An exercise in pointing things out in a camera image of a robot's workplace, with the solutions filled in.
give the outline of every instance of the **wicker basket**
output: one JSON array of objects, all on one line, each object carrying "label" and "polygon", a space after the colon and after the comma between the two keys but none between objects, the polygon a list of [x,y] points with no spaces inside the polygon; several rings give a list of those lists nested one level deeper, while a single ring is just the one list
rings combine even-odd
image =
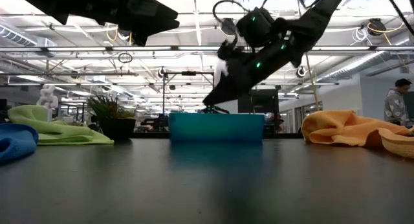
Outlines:
[{"label": "wicker basket", "polygon": [[401,157],[414,159],[414,137],[396,135],[388,129],[380,129],[379,134],[382,138],[382,145],[386,150]]}]

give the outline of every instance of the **teal bin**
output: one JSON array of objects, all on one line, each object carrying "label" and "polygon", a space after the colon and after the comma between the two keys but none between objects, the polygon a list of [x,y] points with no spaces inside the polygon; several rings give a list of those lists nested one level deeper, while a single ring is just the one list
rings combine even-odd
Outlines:
[{"label": "teal bin", "polygon": [[172,142],[261,142],[263,115],[171,113]]}]

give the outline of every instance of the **desk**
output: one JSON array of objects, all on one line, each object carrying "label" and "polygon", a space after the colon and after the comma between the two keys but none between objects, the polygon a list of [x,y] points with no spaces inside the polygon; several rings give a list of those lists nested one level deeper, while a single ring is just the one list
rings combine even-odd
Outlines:
[{"label": "desk", "polygon": [[413,223],[414,163],[301,139],[43,146],[0,167],[0,223]]}]

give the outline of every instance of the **lime green cloth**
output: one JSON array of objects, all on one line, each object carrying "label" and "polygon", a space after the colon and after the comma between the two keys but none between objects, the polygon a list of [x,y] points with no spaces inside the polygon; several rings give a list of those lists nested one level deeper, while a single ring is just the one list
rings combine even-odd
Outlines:
[{"label": "lime green cloth", "polygon": [[16,124],[27,124],[39,133],[38,145],[113,144],[114,141],[88,127],[70,126],[64,121],[47,122],[42,106],[25,105],[8,110],[8,118]]}]

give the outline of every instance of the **gray hoodie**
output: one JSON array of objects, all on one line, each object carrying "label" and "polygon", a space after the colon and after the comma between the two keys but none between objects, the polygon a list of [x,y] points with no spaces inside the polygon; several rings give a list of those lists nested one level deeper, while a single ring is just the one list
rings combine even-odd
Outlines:
[{"label": "gray hoodie", "polygon": [[384,108],[384,119],[387,122],[400,122],[403,126],[409,124],[404,98],[402,94],[395,89],[388,91]]}]

